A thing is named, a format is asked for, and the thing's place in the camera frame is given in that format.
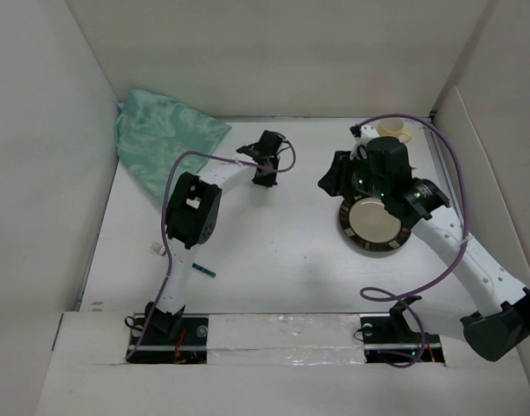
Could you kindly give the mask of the green patterned cloth napkin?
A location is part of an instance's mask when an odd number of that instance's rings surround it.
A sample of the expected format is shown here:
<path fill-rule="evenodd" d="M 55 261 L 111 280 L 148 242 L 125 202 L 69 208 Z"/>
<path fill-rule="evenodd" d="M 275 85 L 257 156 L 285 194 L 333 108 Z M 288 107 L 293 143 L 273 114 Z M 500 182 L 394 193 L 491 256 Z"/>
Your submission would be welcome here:
<path fill-rule="evenodd" d="M 157 205 L 172 165 L 188 151 L 212 154 L 231 126 L 174 98 L 132 89 L 114 125 L 121 163 Z"/>

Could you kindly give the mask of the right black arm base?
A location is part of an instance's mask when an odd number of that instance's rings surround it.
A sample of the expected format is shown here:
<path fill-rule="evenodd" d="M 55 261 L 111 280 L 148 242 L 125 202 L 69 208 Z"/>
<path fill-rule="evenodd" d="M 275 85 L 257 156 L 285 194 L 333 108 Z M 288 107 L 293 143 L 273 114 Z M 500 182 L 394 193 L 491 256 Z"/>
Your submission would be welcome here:
<path fill-rule="evenodd" d="M 353 339 L 361 342 L 367 364 L 383 363 L 392 367 L 409 367 L 417 363 L 445 363 L 438 335 L 411 329 L 404 318 L 405 307 L 397 302 L 387 313 L 367 313 L 359 317 Z"/>

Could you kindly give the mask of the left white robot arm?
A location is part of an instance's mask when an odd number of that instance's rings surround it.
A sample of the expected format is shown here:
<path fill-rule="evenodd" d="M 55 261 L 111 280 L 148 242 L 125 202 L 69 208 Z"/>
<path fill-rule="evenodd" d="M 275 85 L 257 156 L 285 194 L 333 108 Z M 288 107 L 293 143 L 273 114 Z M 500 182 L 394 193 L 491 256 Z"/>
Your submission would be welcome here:
<path fill-rule="evenodd" d="M 203 154 L 219 164 L 167 179 L 160 231 L 168 264 L 155 300 L 145 307 L 144 324 L 158 341 L 168 344 L 180 336 L 192 264 L 216 229 L 221 197 L 248 182 L 276 185 L 276 175 L 286 171 L 279 167 L 279 155 L 288 143 L 282 134 L 265 130 L 256 143 L 238 148 L 235 157 Z"/>

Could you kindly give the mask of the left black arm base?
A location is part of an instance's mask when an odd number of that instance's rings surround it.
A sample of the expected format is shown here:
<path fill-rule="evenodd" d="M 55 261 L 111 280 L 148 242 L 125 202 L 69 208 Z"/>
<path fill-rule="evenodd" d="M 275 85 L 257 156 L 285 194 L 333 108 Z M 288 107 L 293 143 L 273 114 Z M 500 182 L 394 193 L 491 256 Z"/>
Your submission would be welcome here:
<path fill-rule="evenodd" d="M 207 341 L 210 317 L 185 314 L 181 308 L 175 315 L 155 309 L 145 327 L 146 315 L 128 315 L 124 323 L 129 329 L 126 362 L 131 364 L 200 365 L 207 363 Z"/>

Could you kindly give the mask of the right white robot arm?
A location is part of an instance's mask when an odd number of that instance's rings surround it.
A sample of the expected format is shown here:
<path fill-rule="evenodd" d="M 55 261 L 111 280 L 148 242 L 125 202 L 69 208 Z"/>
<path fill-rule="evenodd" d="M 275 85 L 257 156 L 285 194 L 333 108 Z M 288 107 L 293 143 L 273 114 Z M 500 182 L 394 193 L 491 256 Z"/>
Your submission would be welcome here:
<path fill-rule="evenodd" d="M 346 202 L 378 200 L 398 222 L 397 234 L 373 242 L 388 250 L 410 234 L 427 244 L 446 264 L 438 277 L 416 289 L 396 294 L 364 287 L 372 302 L 393 302 L 388 330 L 398 341 L 419 335 L 446 335 L 464 340 L 486 361 L 496 362 L 530 336 L 530 288 L 507 273 L 469 232 L 449 198 L 431 180 L 413 175 L 407 147 L 392 137 L 370 139 L 354 151 L 337 151 L 318 186 Z M 470 311 L 444 307 L 423 293 L 453 276 L 475 305 Z"/>

